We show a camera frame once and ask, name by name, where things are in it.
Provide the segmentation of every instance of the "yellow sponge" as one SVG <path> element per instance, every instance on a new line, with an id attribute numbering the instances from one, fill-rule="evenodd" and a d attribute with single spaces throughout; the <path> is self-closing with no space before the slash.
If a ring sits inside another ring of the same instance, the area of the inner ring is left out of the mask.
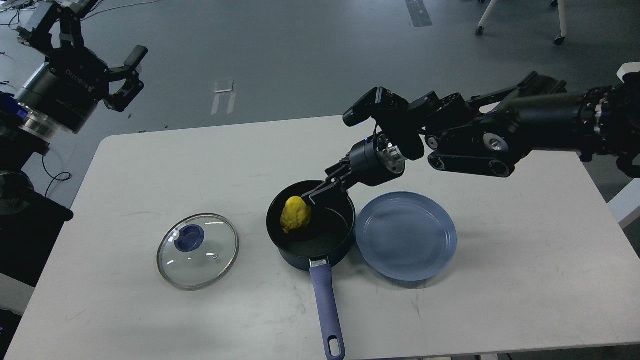
<path id="1" fill-rule="evenodd" d="M 282 210 L 280 226 L 285 234 L 293 229 L 300 229 L 309 225 L 311 220 L 311 207 L 305 204 L 299 196 L 290 197 Z"/>

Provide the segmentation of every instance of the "blue knob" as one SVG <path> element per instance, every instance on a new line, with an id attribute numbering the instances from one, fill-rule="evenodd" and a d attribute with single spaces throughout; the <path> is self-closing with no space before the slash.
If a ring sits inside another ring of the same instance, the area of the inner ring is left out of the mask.
<path id="1" fill-rule="evenodd" d="M 180 236 L 173 243 L 182 252 L 194 251 L 204 241 L 204 230 L 199 225 L 188 225 L 180 230 Z"/>

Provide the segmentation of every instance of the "saucepan handle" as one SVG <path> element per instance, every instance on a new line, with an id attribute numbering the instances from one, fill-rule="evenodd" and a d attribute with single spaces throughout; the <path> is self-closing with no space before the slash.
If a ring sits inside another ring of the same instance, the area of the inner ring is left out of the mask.
<path id="1" fill-rule="evenodd" d="M 331 265 L 326 259 L 311 261 L 309 273 L 316 293 L 324 353 L 329 360 L 343 360 L 344 340 L 340 329 L 340 319 L 338 319 L 338 307 L 335 305 L 333 294 Z"/>

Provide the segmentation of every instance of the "gray floor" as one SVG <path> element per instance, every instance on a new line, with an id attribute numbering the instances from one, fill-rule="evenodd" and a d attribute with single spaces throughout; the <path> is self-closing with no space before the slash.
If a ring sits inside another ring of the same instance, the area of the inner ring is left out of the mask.
<path id="1" fill-rule="evenodd" d="M 532 70 L 566 80 L 570 90 L 617 83 L 622 63 L 640 61 L 640 3 L 567 2 L 569 35 L 561 47 L 553 44 L 557 10 L 547 0 L 501 1 L 482 37 L 474 31 L 486 4 L 475 0 L 427 0 L 433 25 L 419 28 L 402 0 L 164 0 L 100 14 L 83 22 L 86 45 L 112 66 L 135 45 L 147 46 L 141 75 L 147 87 L 126 112 L 101 105 L 78 135 L 56 136 L 47 166 L 74 177 L 57 184 L 51 197 L 73 203 L 100 141 L 110 135 L 336 115 L 378 85 L 413 100 L 430 90 L 465 97 L 491 92 Z M 101 8 L 132 1 L 106 3 Z M 10 17 L 0 14 L 0 21 Z M 5 92 L 16 91 L 11 86 L 20 87 L 43 60 L 15 37 L 0 29 L 7 55 L 0 56 L 0 81 L 10 81 L 0 87 Z M 214 111 L 214 83 L 222 79 L 235 81 L 236 99 L 230 109 L 231 95 L 222 95 Z M 605 200 L 630 180 L 611 159 L 597 158 L 587 169 Z M 38 156 L 25 171 L 44 192 L 49 179 Z M 640 224 L 627 236 L 637 243 Z M 640 358 L 637 347 L 624 349 Z M 582 357 L 578 350 L 563 354 L 554 358 Z"/>

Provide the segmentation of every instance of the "white table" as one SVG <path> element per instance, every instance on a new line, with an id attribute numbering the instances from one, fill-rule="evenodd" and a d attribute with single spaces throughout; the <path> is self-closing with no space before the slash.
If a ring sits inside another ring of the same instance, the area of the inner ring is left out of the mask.
<path id="1" fill-rule="evenodd" d="M 326 117 L 107 138 L 7 359 L 322 359 L 311 280 L 269 240 L 266 210 L 286 186 L 322 178 L 369 125 Z M 405 288 L 353 248 L 333 271 L 348 358 L 640 342 L 640 260 L 576 155 L 533 152 L 507 179 L 423 159 L 351 196 L 360 210 L 394 190 L 441 204 L 458 250 Z M 157 271 L 156 249 L 202 212 L 233 222 L 239 255 L 221 281 L 181 291 Z"/>

